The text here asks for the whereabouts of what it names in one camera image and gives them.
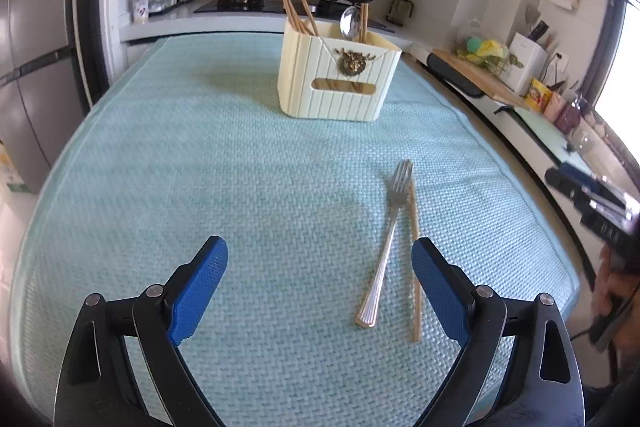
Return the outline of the silver fork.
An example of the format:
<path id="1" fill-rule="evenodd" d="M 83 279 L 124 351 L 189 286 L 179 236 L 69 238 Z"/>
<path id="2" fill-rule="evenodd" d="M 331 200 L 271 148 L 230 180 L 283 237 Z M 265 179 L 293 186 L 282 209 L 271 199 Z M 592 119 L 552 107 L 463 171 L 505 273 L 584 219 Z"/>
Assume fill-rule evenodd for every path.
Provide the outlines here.
<path id="1" fill-rule="evenodd" d="M 409 198 L 412 168 L 412 161 L 404 159 L 398 164 L 392 181 L 390 181 L 390 187 L 387 191 L 390 217 L 388 217 L 381 258 L 355 319 L 356 324 L 363 329 L 372 329 L 378 318 L 378 307 L 380 306 L 385 273 L 390 261 L 390 250 L 392 249 L 399 213 L 401 208 L 407 204 Z"/>

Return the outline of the silver spoon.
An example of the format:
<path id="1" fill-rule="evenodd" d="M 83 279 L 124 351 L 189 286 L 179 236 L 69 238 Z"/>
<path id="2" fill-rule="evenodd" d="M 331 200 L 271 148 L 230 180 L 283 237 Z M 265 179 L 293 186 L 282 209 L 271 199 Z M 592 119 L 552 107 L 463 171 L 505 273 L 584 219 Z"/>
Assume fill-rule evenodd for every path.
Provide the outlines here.
<path id="1" fill-rule="evenodd" d="M 358 41 L 360 39 L 361 12 L 357 5 L 347 8 L 341 15 L 338 28 L 345 40 Z"/>

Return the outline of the light blue woven table mat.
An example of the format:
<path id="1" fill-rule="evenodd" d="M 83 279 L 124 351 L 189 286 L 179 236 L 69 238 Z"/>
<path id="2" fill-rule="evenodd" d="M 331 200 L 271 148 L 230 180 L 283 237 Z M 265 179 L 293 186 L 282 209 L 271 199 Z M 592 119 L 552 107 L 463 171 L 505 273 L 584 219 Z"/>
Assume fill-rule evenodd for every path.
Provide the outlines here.
<path id="1" fill-rule="evenodd" d="M 296 119 L 279 106 L 278 35 L 158 42 L 58 158 L 11 297 L 18 387 L 51 416 L 82 300 L 137 296 L 210 236 L 229 263 L 181 345 L 230 426 L 409 426 L 458 354 L 434 312 L 410 339 L 410 225 L 398 222 L 378 321 L 355 314 L 381 254 L 386 186 L 414 166 L 420 229 L 503 297 L 579 293 L 573 257 L 511 167 L 399 64 L 378 119 Z"/>

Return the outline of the yellow printed cup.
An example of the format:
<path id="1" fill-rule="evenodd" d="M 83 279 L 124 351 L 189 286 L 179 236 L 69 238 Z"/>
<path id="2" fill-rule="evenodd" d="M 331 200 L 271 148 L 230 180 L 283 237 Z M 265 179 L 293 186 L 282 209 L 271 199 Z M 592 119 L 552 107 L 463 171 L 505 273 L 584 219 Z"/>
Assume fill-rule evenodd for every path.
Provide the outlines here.
<path id="1" fill-rule="evenodd" d="M 529 83 L 524 102 L 531 110 L 537 113 L 544 113 L 551 98 L 552 91 L 544 83 L 533 78 Z"/>

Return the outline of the wooden cutting board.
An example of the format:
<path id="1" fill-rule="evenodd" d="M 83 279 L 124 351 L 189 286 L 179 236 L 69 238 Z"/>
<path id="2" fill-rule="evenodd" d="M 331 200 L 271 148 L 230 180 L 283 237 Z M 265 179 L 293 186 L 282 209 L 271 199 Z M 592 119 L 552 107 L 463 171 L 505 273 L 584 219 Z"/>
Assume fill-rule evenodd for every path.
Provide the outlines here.
<path id="1" fill-rule="evenodd" d="M 462 58 L 440 49 L 434 49 L 431 56 L 436 56 L 456 72 L 470 80 L 475 86 L 494 101 L 529 110 L 524 98 L 516 95 L 506 87 L 497 77 Z"/>

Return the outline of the white knife block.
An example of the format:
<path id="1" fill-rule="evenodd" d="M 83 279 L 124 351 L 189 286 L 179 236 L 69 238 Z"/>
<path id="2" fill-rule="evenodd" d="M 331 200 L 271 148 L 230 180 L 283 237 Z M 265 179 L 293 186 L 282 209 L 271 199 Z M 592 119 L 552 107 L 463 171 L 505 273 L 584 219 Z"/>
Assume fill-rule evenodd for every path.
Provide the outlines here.
<path id="1" fill-rule="evenodd" d="M 541 20 L 528 35 L 514 34 L 508 62 L 499 78 L 516 95 L 526 95 L 530 82 L 539 77 L 548 61 L 546 49 L 538 43 L 548 29 L 549 25 Z"/>

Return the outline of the plastic bag with sponges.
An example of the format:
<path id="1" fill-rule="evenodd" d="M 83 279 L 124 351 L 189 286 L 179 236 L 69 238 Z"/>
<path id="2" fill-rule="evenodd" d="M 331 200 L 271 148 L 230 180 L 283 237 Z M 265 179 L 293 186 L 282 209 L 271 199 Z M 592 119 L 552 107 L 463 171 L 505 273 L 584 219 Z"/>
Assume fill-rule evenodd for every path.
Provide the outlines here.
<path id="1" fill-rule="evenodd" d="M 513 67 L 523 69 L 524 64 L 476 18 L 467 20 L 457 30 L 456 54 L 471 64 L 486 69 L 499 77 L 509 74 Z"/>

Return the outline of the cream ribbed utensil holder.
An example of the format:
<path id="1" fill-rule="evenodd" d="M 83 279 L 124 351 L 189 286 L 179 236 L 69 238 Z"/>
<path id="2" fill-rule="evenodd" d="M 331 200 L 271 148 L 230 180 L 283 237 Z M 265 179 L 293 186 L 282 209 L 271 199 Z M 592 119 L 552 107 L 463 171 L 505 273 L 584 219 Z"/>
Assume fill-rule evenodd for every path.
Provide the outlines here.
<path id="1" fill-rule="evenodd" d="M 318 35 L 285 24 L 278 99 L 295 118 L 370 122 L 378 119 L 401 49 L 370 32 L 360 43 L 342 38 L 335 24 L 317 24 Z"/>

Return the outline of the grey stainless refrigerator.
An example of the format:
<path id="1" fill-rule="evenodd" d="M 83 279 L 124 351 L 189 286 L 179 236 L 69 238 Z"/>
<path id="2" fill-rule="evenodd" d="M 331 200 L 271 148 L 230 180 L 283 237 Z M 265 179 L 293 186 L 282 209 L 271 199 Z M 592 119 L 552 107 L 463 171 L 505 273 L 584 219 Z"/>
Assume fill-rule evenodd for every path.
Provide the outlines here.
<path id="1" fill-rule="evenodd" d="M 74 0 L 1 0 L 1 144 L 37 194 L 89 110 Z"/>

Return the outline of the spice jar rack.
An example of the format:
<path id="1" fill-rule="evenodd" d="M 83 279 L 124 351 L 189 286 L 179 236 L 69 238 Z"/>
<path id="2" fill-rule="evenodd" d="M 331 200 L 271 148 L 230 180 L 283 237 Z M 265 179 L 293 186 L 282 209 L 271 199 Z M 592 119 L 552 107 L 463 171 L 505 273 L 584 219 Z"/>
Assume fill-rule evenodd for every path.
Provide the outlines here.
<path id="1" fill-rule="evenodd" d="M 157 16 L 168 13 L 175 9 L 179 4 L 179 0 L 148 0 L 149 16 Z"/>

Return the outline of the dark glass french press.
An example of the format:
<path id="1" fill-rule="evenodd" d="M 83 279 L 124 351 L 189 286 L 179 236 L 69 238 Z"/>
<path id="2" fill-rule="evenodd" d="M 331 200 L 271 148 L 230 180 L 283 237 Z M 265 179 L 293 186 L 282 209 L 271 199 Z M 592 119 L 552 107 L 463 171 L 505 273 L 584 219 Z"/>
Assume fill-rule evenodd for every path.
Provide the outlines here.
<path id="1" fill-rule="evenodd" d="M 404 27 L 412 17 L 413 10 L 414 3 L 411 0 L 392 0 L 385 19 L 393 25 Z"/>

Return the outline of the black gas cooktop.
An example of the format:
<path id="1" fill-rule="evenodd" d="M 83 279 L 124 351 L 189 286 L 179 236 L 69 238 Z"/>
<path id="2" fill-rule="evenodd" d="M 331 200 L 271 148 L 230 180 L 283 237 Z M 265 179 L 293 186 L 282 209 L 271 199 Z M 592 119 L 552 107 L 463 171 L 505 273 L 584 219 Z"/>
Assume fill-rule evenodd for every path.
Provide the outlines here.
<path id="1" fill-rule="evenodd" d="M 311 13 L 320 20 L 338 22 L 343 12 L 350 7 L 346 1 L 319 0 L 308 2 Z M 235 13 L 235 14 L 284 14 L 282 0 L 213 0 L 194 10 L 195 14 Z"/>

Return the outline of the white spice shaker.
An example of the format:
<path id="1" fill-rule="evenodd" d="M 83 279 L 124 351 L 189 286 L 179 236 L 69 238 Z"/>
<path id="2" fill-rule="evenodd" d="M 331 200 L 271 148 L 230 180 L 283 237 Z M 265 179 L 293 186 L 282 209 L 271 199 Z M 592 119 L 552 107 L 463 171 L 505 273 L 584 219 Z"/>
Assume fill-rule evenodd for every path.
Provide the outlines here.
<path id="1" fill-rule="evenodd" d="M 132 21 L 144 24 L 149 19 L 149 0 L 131 0 Z"/>

